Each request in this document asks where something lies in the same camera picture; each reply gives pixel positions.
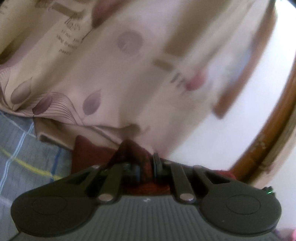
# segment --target light blue stripe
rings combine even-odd
[[[31,126],[30,126],[30,128],[29,128],[29,130],[27,132],[23,132],[14,153],[6,161],[5,168],[4,168],[4,174],[3,174],[2,179],[0,181],[0,194],[1,194],[2,190],[3,190],[4,184],[5,184],[7,176],[8,176],[9,166],[13,162],[14,158],[17,157],[18,153],[20,152],[20,150],[22,148],[22,145],[24,143],[26,135],[32,131],[33,127],[34,127],[34,123],[31,124]]]

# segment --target checkered cloth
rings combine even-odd
[[[42,143],[31,118],[0,111],[0,241],[17,234],[10,207],[20,194],[68,176],[69,151]]]

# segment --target screw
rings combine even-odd
[[[103,193],[98,197],[98,199],[102,202],[109,202],[113,199],[113,196],[109,193]]]
[[[194,199],[194,196],[191,193],[183,193],[180,195],[180,199],[183,201],[190,202]]]

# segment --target beige fabric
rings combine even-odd
[[[0,65],[0,109],[34,117],[40,139],[69,149],[82,134],[110,147],[130,138],[165,156],[232,81],[269,1],[130,1],[96,29],[96,0],[22,0],[25,12],[11,2],[0,45],[17,37],[15,26],[30,33]]]

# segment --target brown wooden edge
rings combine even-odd
[[[296,57],[292,66],[292,70],[283,93],[274,108],[274,111],[268,118],[264,127],[257,135],[255,141],[245,151],[238,162],[231,168],[232,173],[238,180],[248,182],[250,178],[254,179],[254,175],[259,175],[263,170],[268,171],[270,163],[263,167],[264,160],[267,155],[271,153],[272,148],[280,145],[279,142],[284,143],[281,137],[283,131],[287,127],[289,119],[292,117],[292,112],[296,105]],[[277,155],[280,148],[277,149],[273,155]]]
[[[248,82],[250,76],[252,75],[255,67],[257,66],[261,56],[267,46],[267,43],[273,32],[277,15],[275,11],[275,1],[272,0],[264,14],[260,27],[256,33],[254,41],[252,43],[252,55],[249,62],[245,66],[240,77],[235,81],[234,84],[230,85],[224,94],[219,99],[218,103],[213,109],[214,114],[222,119],[230,107],[233,105],[242,89]]]

